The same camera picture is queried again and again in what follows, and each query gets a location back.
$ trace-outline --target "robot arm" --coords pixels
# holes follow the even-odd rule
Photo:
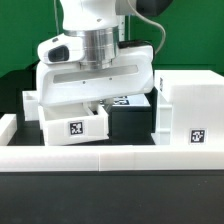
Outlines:
[[[41,62],[37,91],[41,105],[68,105],[152,90],[152,46],[118,47],[116,11],[128,13],[128,0],[60,1],[64,34],[38,47]],[[147,11],[149,2],[156,3],[157,9],[160,1],[129,0],[134,8],[143,11]]]

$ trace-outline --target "white block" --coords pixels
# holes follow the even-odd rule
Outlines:
[[[25,121],[39,120],[36,91],[23,91],[23,109]]]
[[[94,115],[83,104],[39,106],[45,145],[68,145],[108,139],[108,114],[101,105]]]
[[[222,76],[207,70],[157,70],[155,87],[157,136],[167,126],[171,145],[224,145]],[[169,105],[170,111],[161,105]]]
[[[127,146],[100,152],[100,171],[217,170],[224,168],[223,147]]]
[[[0,172],[98,171],[99,153],[85,147],[0,147]]]
[[[134,170],[134,152],[129,147],[101,151],[99,160],[100,171]]]
[[[0,146],[8,145],[16,131],[16,115],[5,114],[0,120]]]

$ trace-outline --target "white platform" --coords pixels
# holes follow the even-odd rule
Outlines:
[[[212,71],[157,70],[158,145],[224,145],[224,78]]]

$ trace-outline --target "white box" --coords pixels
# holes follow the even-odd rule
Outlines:
[[[97,105],[94,115],[87,105],[38,107],[45,145],[68,145],[108,139],[108,114]]]
[[[23,91],[23,110],[25,121],[38,121],[37,91]]]
[[[155,87],[156,144],[224,144],[222,76],[208,70],[157,70]]]

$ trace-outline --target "dark green background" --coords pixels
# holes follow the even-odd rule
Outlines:
[[[62,10],[60,3],[60,30]],[[174,0],[153,20],[167,31],[155,69],[211,69],[224,74],[224,1]],[[0,0],[0,77],[37,60],[40,42],[56,35],[53,0]],[[131,39],[156,47],[160,32],[131,18]]]

